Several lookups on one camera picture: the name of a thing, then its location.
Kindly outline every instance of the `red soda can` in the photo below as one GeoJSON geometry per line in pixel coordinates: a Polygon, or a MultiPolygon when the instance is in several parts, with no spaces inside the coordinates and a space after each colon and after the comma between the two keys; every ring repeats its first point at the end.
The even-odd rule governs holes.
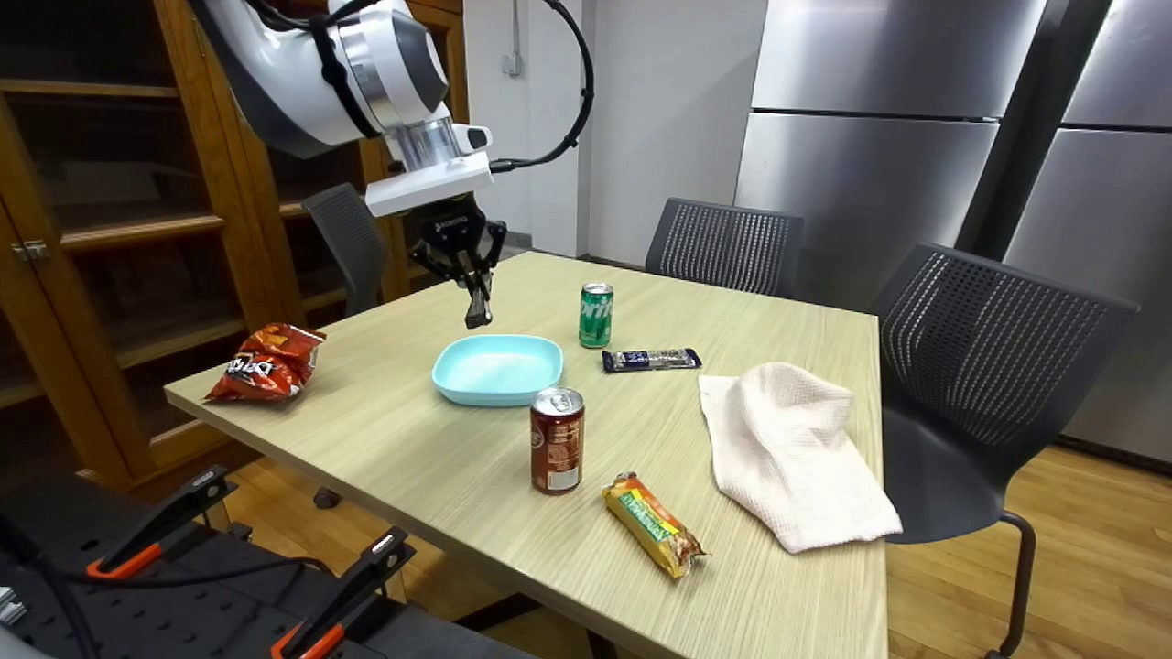
{"type": "Polygon", "coordinates": [[[583,485],[586,402],[572,390],[541,390],[531,406],[534,492],[566,496],[583,485]]]}

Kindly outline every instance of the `red chip bag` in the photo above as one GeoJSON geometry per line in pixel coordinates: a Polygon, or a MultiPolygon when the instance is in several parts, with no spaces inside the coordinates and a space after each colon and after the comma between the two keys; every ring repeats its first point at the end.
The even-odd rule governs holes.
{"type": "Polygon", "coordinates": [[[208,402],[285,402],[298,399],[310,379],[323,332],[302,326],[263,326],[235,353],[208,402]]]}
{"type": "Polygon", "coordinates": [[[298,374],[298,382],[307,382],[314,374],[314,354],[323,341],[323,332],[276,321],[249,332],[241,353],[280,354],[298,374]]]}

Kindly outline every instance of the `wooden table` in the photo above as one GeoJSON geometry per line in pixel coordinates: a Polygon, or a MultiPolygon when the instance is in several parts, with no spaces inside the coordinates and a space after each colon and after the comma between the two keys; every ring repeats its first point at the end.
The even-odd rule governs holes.
{"type": "Polygon", "coordinates": [[[168,399],[639,654],[888,654],[884,546],[793,558],[718,496],[700,369],[608,379],[601,354],[578,347],[578,291],[594,279],[616,287],[613,347],[695,347],[702,374],[729,379],[799,363],[848,384],[850,437],[881,471],[872,315],[540,253],[498,268],[492,332],[566,347],[566,384],[586,395],[586,478],[572,496],[531,487],[527,412],[437,395],[433,358],[468,336],[468,296],[456,287],[326,326],[319,374],[285,412],[208,406],[219,369],[168,384],[168,399]],[[700,536],[711,552],[700,576],[674,587],[608,518],[601,492],[616,471],[639,471],[700,536]]]}

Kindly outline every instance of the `green soda can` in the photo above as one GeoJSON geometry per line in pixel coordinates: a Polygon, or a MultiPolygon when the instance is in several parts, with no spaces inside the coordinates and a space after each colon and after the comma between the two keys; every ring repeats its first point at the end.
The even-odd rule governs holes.
{"type": "Polygon", "coordinates": [[[608,347],[613,344],[613,308],[616,308],[616,291],[608,283],[583,287],[583,315],[578,315],[578,344],[583,347],[608,347]]]}

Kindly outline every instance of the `light blue bowl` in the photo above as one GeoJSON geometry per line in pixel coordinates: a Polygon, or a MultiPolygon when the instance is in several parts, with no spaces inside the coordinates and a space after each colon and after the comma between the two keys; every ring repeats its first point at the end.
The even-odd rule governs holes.
{"type": "Polygon", "coordinates": [[[433,384],[457,406],[531,406],[562,374],[566,353],[546,336],[467,336],[440,353],[433,384]]]}

